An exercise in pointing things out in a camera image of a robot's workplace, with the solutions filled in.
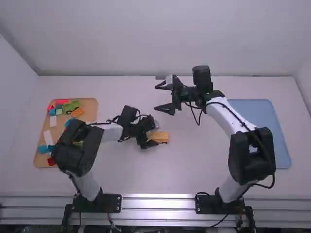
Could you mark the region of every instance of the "blue mat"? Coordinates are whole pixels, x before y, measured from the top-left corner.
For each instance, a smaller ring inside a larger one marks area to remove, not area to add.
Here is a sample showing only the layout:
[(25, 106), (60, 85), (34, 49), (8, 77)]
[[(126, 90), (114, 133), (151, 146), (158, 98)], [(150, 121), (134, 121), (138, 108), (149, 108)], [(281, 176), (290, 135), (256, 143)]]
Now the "blue mat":
[(258, 127), (268, 127), (273, 134), (276, 167), (288, 169), (292, 165), (276, 112), (269, 100), (228, 100), (247, 121)]

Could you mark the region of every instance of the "red block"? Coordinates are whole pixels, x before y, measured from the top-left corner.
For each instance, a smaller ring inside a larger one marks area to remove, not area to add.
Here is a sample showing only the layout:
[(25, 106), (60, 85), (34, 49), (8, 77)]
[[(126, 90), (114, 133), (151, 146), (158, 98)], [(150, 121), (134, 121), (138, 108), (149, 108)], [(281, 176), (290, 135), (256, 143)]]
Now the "red block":
[(49, 164), (49, 166), (54, 166), (55, 165), (55, 158), (54, 157), (48, 158), (48, 164)]
[(53, 106), (52, 104), (50, 104), (50, 105), (48, 106), (48, 108), (47, 108), (48, 112), (49, 112), (51, 109), (53, 109), (53, 108), (54, 108), (54, 106)]
[(55, 105), (68, 103), (69, 100), (55, 100)]

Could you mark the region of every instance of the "yellow block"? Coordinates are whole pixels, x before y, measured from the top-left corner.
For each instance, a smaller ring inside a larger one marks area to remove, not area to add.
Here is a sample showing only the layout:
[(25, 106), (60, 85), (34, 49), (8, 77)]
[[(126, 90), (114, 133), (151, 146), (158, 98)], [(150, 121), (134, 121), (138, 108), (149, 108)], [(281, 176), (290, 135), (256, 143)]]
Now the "yellow block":
[(161, 144), (167, 144), (170, 142), (170, 133), (154, 131), (150, 133), (149, 139)]

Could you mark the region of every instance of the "white card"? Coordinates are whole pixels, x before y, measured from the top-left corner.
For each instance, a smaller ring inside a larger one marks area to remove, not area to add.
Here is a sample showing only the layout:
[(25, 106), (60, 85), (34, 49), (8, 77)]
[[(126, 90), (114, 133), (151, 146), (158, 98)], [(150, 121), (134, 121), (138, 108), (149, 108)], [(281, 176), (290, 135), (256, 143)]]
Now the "white card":
[(51, 132), (46, 130), (43, 132), (44, 140), (47, 145), (54, 145)]
[(50, 127), (56, 126), (56, 116), (50, 117)]

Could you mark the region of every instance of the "green block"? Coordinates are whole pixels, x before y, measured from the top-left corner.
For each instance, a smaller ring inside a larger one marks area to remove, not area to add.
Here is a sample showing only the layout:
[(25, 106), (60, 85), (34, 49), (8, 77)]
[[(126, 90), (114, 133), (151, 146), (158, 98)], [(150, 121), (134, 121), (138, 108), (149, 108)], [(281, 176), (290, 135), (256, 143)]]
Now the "green block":
[(56, 110), (56, 115), (61, 115), (61, 114), (63, 114), (63, 109), (61, 108), (61, 109), (57, 109)]

